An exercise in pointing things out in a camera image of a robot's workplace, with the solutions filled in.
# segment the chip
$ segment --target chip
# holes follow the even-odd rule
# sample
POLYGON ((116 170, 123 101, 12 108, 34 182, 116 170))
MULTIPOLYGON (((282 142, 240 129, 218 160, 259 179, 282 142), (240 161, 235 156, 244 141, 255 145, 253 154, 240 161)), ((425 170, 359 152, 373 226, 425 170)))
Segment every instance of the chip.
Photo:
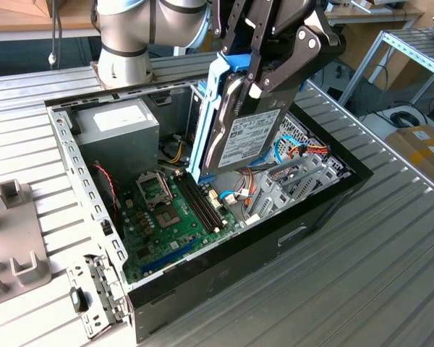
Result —
POLYGON ((161 228, 167 228, 177 224, 181 219, 173 205, 164 206, 154 211, 154 216, 161 228))
POLYGON ((177 241, 171 242, 170 245, 171 245, 171 248, 172 248, 172 249, 177 249, 177 248, 179 248, 179 243, 178 243, 177 241))
POLYGON ((150 254, 151 254, 150 249, 147 247, 143 247, 143 248, 140 248, 137 250, 137 255, 139 258, 146 257, 147 255, 150 255, 150 254))

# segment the white connector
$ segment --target white connector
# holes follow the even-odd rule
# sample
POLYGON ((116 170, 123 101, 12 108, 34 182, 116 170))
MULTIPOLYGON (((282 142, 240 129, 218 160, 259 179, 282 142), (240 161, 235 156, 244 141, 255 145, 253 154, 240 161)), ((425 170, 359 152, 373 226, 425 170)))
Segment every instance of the white connector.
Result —
POLYGON ((53 54, 53 52, 50 53, 48 56, 48 62, 51 66, 53 66, 56 63, 56 56, 53 54))
POLYGON ((242 197, 249 197, 248 189, 241 189, 241 193, 239 193, 242 197))
POLYGON ((234 198, 233 194, 228 194, 226 197, 224 197, 224 200, 227 205, 233 205, 237 203, 237 200, 234 198))

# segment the hard drive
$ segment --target hard drive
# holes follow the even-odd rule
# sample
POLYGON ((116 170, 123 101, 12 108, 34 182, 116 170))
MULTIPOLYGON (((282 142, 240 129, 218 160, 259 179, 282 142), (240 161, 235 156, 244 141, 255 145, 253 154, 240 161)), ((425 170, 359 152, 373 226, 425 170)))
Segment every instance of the hard drive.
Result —
POLYGON ((230 83, 226 83, 219 116, 213 122, 205 150, 203 177, 241 168, 263 157, 297 92, 287 90, 254 99, 255 110, 247 113, 239 109, 238 102, 244 77, 230 74, 227 81, 230 83))

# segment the ram slot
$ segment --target ram slot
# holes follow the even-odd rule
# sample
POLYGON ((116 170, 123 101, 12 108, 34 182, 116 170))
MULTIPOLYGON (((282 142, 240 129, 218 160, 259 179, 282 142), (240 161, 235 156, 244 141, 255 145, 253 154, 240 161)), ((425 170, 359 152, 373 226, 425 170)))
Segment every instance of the ram slot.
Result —
POLYGON ((180 192, 184 195, 193 212, 204 225, 206 232, 212 233, 215 228, 222 228, 224 225, 216 213, 210 206, 209 201, 201 194, 195 181, 190 175, 184 175, 176 179, 176 185, 180 192))

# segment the cable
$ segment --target cable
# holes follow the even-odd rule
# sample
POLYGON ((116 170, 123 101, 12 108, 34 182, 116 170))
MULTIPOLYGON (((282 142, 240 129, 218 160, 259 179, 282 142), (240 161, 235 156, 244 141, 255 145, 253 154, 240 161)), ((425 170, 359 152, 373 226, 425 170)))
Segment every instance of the cable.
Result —
MULTIPOLYGON (((251 171, 254 174, 257 174, 261 171, 265 171, 268 170, 269 168, 272 168, 274 166, 277 166, 277 163, 266 163, 266 164, 261 164, 261 165, 257 165, 257 166, 251 166, 251 171)), ((235 170, 235 172, 237 172, 238 174, 244 175, 244 176, 249 176, 249 171, 247 170, 247 168, 238 168, 237 170, 235 170)))
POLYGON ((48 62, 50 64, 50 69, 53 70, 53 65, 56 63, 55 54, 55 34, 56 34, 56 6, 55 0, 51 2, 51 52, 48 56, 48 62))
POLYGON ((297 141, 296 139, 294 139, 290 135, 283 135, 282 137, 280 137, 279 139, 276 140, 275 146, 274 146, 275 147, 275 158, 279 163, 281 163, 281 156, 280 156, 280 153, 278 152, 278 145, 280 144, 280 141, 282 141, 282 140, 289 140, 292 143, 294 143, 294 145, 297 147, 299 147, 301 145, 307 145, 307 146, 309 145, 308 143, 303 143, 303 144, 300 143, 299 141, 297 141))
POLYGON ((290 158, 292 158, 292 153, 294 151, 299 152, 299 147, 304 147, 306 152, 310 153, 323 153, 328 154, 328 146, 315 146, 315 145, 308 145, 308 146, 295 146, 291 150, 289 150, 288 155, 290 158))
POLYGON ((96 11, 96 7, 98 6, 98 0, 92 0, 92 5, 90 7, 90 22, 92 26, 98 31, 98 34, 101 34, 100 28, 96 25, 98 21, 98 13, 96 11))
POLYGON ((252 170, 250 168, 247 168, 247 170, 249 171, 249 174, 250 174, 250 176, 249 176, 249 185, 247 186, 247 188, 249 189, 249 194, 250 195, 246 199, 246 201, 244 201, 244 204, 246 206, 249 206, 249 204, 251 203, 251 197, 255 193, 256 186, 254 184, 255 179, 254 179, 254 174, 252 173, 252 170))
POLYGON ((386 79, 386 81, 384 83, 384 89, 381 91, 381 95, 380 95, 380 97, 378 99, 378 102, 377 102, 378 105, 380 105, 381 101, 383 101, 383 96, 387 92, 388 87, 389 87, 389 71, 388 71, 388 68, 387 68, 387 64, 388 64, 388 59, 389 59, 389 53, 390 52, 391 52, 391 50, 388 51, 388 57, 386 58, 386 62, 385 62, 384 65, 381 65, 381 64, 375 64, 374 65, 376 67, 382 67, 384 69, 384 72, 385 72, 385 77, 384 78, 386 79))
POLYGON ((240 192, 243 190, 243 188, 244 188, 245 186, 246 186, 246 176, 245 176, 245 175, 241 175, 241 177, 239 177, 238 181, 234 184, 234 186, 233 186, 233 190, 234 190, 235 192, 240 193, 240 192), (241 181, 242 181, 241 186, 237 189, 237 185, 238 185, 238 183, 241 182, 241 181))
POLYGON ((117 219, 117 204, 116 204, 116 192, 114 191, 113 180, 112 180, 111 176, 109 176, 109 173, 106 172, 106 170, 104 168, 102 168, 101 166, 99 166, 97 164, 93 164, 93 166, 95 166, 99 171, 101 171, 103 173, 103 175, 108 180, 109 186, 111 187, 111 193, 113 194, 114 220, 116 220, 117 219))
POLYGON ((429 124, 428 122, 427 122, 427 117, 426 117, 426 115, 423 113, 423 112, 421 112, 413 103, 409 103, 408 101, 403 101, 403 100, 395 100, 395 101, 393 101, 390 105, 389 105, 389 107, 388 107, 388 109, 390 109, 390 108, 392 108, 392 106, 391 105, 393 105, 393 104, 395 104, 395 103, 403 103, 404 105, 408 105, 408 106, 411 106, 412 108, 414 108, 415 110, 417 110, 420 114, 421 114, 421 116, 423 117, 423 119, 425 120, 425 123, 426 124, 429 124))
POLYGON ((241 194, 241 193, 238 193, 238 192, 234 192, 232 190, 227 190, 227 191, 223 192, 222 194, 220 194, 219 197, 222 200, 224 197, 226 197, 227 195, 230 195, 230 194, 242 195, 243 197, 251 197, 252 196, 252 195, 245 195, 245 194, 241 194))
POLYGON ((408 121, 414 127, 418 127, 420 125, 420 121, 418 120, 417 117, 405 111, 395 112, 391 114, 390 118, 387 118, 382 111, 381 111, 382 114, 379 114, 378 112, 374 112, 374 111, 372 113, 378 116, 379 118, 381 118, 382 120, 386 121, 387 123, 389 123, 391 126, 399 129, 411 127, 410 125, 404 123, 403 120, 408 121))
POLYGON ((59 69, 59 65, 61 62, 61 40, 63 38, 63 28, 61 26, 61 17, 59 16, 59 10, 55 9, 55 13, 56 13, 56 21, 58 22, 58 56, 56 57, 56 60, 58 64, 57 69, 59 69))
POLYGON ((170 160, 170 164, 175 164, 177 161, 180 160, 180 157, 182 156, 182 147, 183 147, 183 141, 180 141, 179 150, 177 151, 175 158, 170 160))
POLYGON ((148 52, 148 54, 149 55, 154 55, 154 56, 156 56, 156 58, 162 58, 162 56, 160 56, 159 54, 154 53, 154 52, 148 52))

